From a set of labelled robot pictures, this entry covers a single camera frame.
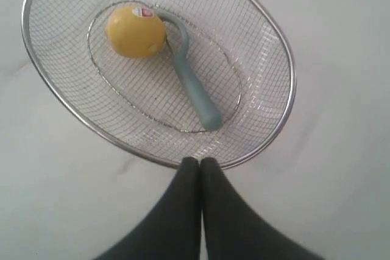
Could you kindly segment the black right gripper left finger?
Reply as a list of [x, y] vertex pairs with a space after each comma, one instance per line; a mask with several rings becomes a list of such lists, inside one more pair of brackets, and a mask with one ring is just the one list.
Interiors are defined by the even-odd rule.
[[186, 157], [147, 216], [97, 259], [199, 259], [200, 239], [200, 167]]

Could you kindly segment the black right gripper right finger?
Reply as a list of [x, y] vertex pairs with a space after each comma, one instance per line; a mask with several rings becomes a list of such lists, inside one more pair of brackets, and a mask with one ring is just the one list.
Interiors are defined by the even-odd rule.
[[208, 259], [323, 259], [261, 218], [214, 158], [200, 162]]

